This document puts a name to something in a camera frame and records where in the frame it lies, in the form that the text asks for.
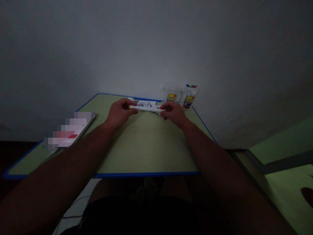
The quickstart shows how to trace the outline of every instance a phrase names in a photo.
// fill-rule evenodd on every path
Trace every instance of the leg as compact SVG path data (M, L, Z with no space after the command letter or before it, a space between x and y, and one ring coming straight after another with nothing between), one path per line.
M140 178L102 179L96 185L88 204L108 196L129 197L129 194L142 183Z
M178 197L192 203L187 184L182 176L167 177L163 183L160 196Z
M156 234L199 234L197 210L183 177L167 177L153 206Z

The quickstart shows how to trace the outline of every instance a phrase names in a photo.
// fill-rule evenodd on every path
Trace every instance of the marker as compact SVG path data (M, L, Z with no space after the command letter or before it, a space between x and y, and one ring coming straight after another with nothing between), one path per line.
M138 109L138 110L155 112L155 113L160 113L162 111L165 111L164 109L159 109L157 107L144 107L144 106L133 106L133 105L130 105L129 108L135 108L135 109Z

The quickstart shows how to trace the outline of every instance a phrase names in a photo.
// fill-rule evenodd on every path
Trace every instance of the green desk surface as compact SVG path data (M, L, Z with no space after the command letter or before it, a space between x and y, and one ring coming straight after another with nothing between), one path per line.
M301 190L313 189L313 165L263 175L243 152L236 155L297 234L312 235L313 209Z
M96 94L79 112L96 112L96 119L84 136L105 121L111 104L123 96ZM186 116L211 139L209 131L193 108ZM4 174L4 178L22 179L48 156L40 142ZM139 111L129 118L115 135L95 178L165 176L199 174L183 132L171 121L155 113Z
M263 164L269 164L313 150L313 116L284 130L249 150Z

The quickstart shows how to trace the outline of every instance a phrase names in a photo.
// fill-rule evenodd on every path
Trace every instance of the shorts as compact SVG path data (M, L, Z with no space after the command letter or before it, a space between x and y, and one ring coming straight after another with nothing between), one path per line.
M121 197L104 197L89 204L78 226L62 235L85 234L199 234L197 210L177 197L158 197L152 206L138 208Z

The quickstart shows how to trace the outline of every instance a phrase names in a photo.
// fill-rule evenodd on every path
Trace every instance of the white wall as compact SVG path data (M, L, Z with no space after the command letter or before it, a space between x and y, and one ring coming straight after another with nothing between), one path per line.
M12 1L1 4L1 140L39 141L60 112L106 92L194 103L225 148L313 113L312 1Z

